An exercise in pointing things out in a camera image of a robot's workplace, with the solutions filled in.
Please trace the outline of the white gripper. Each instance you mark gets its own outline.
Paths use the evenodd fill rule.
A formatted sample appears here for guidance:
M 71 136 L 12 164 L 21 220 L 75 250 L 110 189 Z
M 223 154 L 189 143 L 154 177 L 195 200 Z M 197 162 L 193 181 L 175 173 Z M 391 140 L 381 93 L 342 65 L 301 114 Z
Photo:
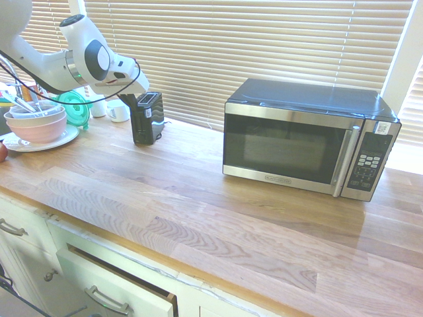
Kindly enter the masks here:
M 149 81 L 143 74 L 137 61 L 130 57 L 114 54 L 106 78 L 90 87 L 97 94 L 118 98 L 129 107 L 137 106 L 137 98 L 148 91 Z

